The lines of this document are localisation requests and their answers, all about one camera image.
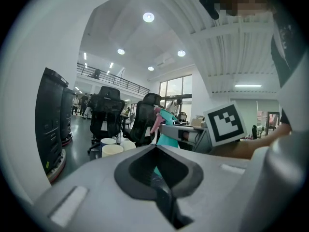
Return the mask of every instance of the white panel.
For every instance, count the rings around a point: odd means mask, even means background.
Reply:
[[[235,99],[235,101],[245,122],[247,133],[252,134],[252,126],[257,123],[256,100]]]
[[[279,102],[276,100],[257,100],[257,110],[261,112],[279,112]]]

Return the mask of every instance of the ceiling beam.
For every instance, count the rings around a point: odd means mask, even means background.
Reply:
[[[239,33],[241,26],[242,33],[272,33],[273,32],[273,23],[265,23],[265,22],[247,22],[247,23],[233,23],[226,24],[217,27],[213,27],[210,29],[205,29],[200,32],[195,32],[191,34],[191,37],[195,41],[199,41],[200,39],[210,39],[220,35],[225,34],[234,34]]]

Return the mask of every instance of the person standing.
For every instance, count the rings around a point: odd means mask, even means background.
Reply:
[[[88,94],[85,93],[85,95],[82,97],[82,102],[81,102],[81,110],[79,112],[79,115],[81,116],[84,116],[84,113],[85,113],[85,110],[87,108],[87,105],[86,105],[86,101],[88,100]]]
[[[181,103],[182,103],[181,99],[172,101],[170,104],[168,104],[168,106],[166,107],[166,110],[174,115],[177,115],[179,112],[179,105],[181,105]]]
[[[71,115],[73,115],[73,111],[75,110],[75,115],[77,115],[77,106],[78,106],[78,98],[77,95],[73,99],[72,111]]]

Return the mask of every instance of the black mesh office chair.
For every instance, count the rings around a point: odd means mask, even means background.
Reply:
[[[155,133],[150,134],[150,130],[156,120],[154,105],[160,105],[161,99],[161,96],[149,93],[137,103],[133,128],[123,130],[124,137],[135,142],[136,146],[149,145],[155,138]]]
[[[92,95],[89,105],[92,108],[90,131],[94,135],[91,143],[97,143],[88,149],[88,153],[100,145],[102,138],[112,138],[118,135],[121,130],[120,114],[125,102],[110,97]],[[107,131],[101,130],[103,121],[106,121]]]
[[[102,86],[98,95],[120,100],[120,91],[113,87]]]
[[[161,99],[162,97],[159,96],[158,94],[148,93],[145,95],[143,101],[152,103],[153,105],[160,106]]]

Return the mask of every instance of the paper cup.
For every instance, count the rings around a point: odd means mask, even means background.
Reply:
[[[119,145],[105,145],[102,148],[102,157],[108,157],[123,152],[124,149]]]
[[[117,142],[113,138],[103,138],[101,140],[100,146],[102,149],[105,145],[115,145],[115,144],[117,144]]]
[[[124,151],[136,148],[135,144],[132,141],[124,141],[120,144],[120,146],[124,149]]]

